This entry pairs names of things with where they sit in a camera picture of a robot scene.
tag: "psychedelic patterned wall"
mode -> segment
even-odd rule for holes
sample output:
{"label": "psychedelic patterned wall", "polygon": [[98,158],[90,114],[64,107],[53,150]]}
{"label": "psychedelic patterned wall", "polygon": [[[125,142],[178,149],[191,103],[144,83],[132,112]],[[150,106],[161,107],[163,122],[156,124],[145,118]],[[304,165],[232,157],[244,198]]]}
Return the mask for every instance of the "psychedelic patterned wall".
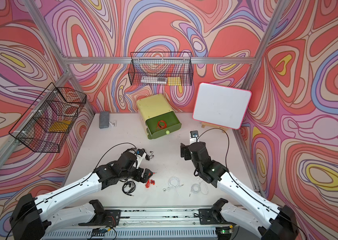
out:
{"label": "psychedelic patterned wall", "polygon": [[13,152],[0,170],[0,239],[10,231],[9,218],[23,195],[37,196],[61,186],[90,121],[83,108],[60,153],[32,152],[22,144]]}
{"label": "psychedelic patterned wall", "polygon": [[61,75],[30,15],[18,4],[0,0],[0,147],[21,114]]}
{"label": "psychedelic patterned wall", "polygon": [[[63,55],[130,56],[183,51],[196,57],[254,56],[273,0],[63,0],[39,8]],[[96,112],[136,111],[136,100],[164,93],[176,111],[192,111],[201,82],[239,87],[248,65],[194,65],[193,86],[130,86],[128,65],[71,66]]]}
{"label": "psychedelic patterned wall", "polygon": [[[0,147],[9,129],[42,90],[62,74],[20,0],[0,0]],[[59,188],[91,117],[84,108],[59,154],[19,145],[0,170],[0,239],[18,199]]]}
{"label": "psychedelic patterned wall", "polygon": [[291,1],[251,86],[241,133],[267,198],[338,239],[338,1]]}
{"label": "psychedelic patterned wall", "polygon": [[127,64],[71,65],[95,112],[134,112],[136,101],[163,93],[174,111],[192,112],[201,82],[224,86],[239,86],[248,64],[207,64],[205,76],[194,73],[192,86],[130,85]]}

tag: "metal rail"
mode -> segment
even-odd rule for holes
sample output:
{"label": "metal rail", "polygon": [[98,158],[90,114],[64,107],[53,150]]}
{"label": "metal rail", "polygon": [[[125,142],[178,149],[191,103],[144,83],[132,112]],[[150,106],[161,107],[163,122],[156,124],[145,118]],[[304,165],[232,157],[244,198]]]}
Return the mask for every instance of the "metal rail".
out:
{"label": "metal rail", "polygon": [[[58,47],[56,40],[54,39],[44,17],[42,16],[40,10],[38,9],[36,2],[34,0],[23,0],[23,3],[25,7],[27,7],[28,12],[32,17],[34,23],[40,30],[42,37],[49,44],[57,62],[61,65],[63,70],[67,71],[71,75],[70,83],[72,84],[74,89],[83,93],[84,91],[82,90],[80,84],[78,83],[76,76],[74,74],[71,74],[69,66],[67,66],[66,63],[64,62],[60,48]],[[91,116],[94,116],[94,112],[89,101],[86,102],[86,108],[88,109],[89,114]]]}
{"label": "metal rail", "polygon": [[[128,57],[63,57],[66,64],[130,64],[132,58]],[[191,58],[194,64],[253,64],[254,58],[222,57],[222,58]]]}
{"label": "metal rail", "polygon": [[273,33],[277,28],[279,20],[281,19],[282,14],[285,11],[286,6],[288,5],[289,2],[290,0],[279,0],[277,2],[274,12],[270,18],[269,24],[267,25],[267,28],[265,30],[264,36],[262,37],[259,43],[259,46],[257,48],[257,52],[255,54],[256,60],[254,61],[250,69],[248,70],[246,78],[242,83],[242,87],[241,87],[242,89],[249,90],[250,88],[249,85],[252,82],[252,79],[256,76],[257,69],[260,67],[259,65],[261,63],[262,56],[265,53],[265,50],[273,36]]}
{"label": "metal rail", "polygon": [[[68,79],[69,79],[69,74],[65,73],[57,80],[55,85],[58,86],[58,87],[62,87],[62,86],[65,85],[65,83],[67,82]],[[50,94],[50,93],[47,93],[36,104],[36,106],[33,108],[33,111],[37,111],[40,108],[42,103],[44,103],[45,100],[47,99],[48,94]],[[21,130],[28,123],[28,121],[31,118],[32,118],[32,114],[29,114],[27,116],[27,118],[21,124],[18,125],[18,128],[16,129],[16,131]],[[8,160],[8,158],[12,155],[13,151],[16,149],[18,144],[19,144],[18,140],[16,140],[14,137],[11,137],[11,136],[8,135],[8,140],[5,142],[5,144],[0,149],[0,169],[4,165],[4,163]]]}

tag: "black wire basket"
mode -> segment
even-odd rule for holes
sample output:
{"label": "black wire basket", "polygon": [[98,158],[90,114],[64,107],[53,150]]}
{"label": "black wire basket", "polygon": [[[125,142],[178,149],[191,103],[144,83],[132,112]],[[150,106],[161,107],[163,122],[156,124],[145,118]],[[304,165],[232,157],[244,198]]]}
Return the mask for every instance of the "black wire basket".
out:
{"label": "black wire basket", "polygon": [[33,111],[26,125],[14,136],[34,152],[60,152],[86,103],[86,95],[71,88],[55,87]]}
{"label": "black wire basket", "polygon": [[191,52],[131,52],[131,85],[186,86],[193,83]]}

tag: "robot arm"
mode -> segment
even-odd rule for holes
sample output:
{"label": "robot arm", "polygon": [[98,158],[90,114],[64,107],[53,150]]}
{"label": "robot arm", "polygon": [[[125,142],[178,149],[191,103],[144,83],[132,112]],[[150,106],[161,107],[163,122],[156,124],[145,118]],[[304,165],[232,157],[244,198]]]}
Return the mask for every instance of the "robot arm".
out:
{"label": "robot arm", "polygon": [[14,239],[38,240],[46,232],[90,221],[96,213],[93,204],[61,209],[77,199],[117,184],[119,180],[133,179],[146,183],[153,172],[149,169],[144,172],[139,167],[146,153],[141,149],[135,149],[135,152],[126,151],[117,161],[101,165],[76,182],[55,191],[34,198],[31,194],[22,196],[10,218]]}
{"label": "robot arm", "polygon": [[190,132],[190,145],[185,146],[181,143],[181,157],[193,162],[195,176],[233,196],[249,211],[220,199],[213,210],[217,220],[223,218],[225,221],[236,223],[262,240],[294,240],[297,237],[298,229],[293,210],[286,205],[280,208],[261,197],[239,181],[224,165],[212,160],[206,144],[198,141],[198,131]]}

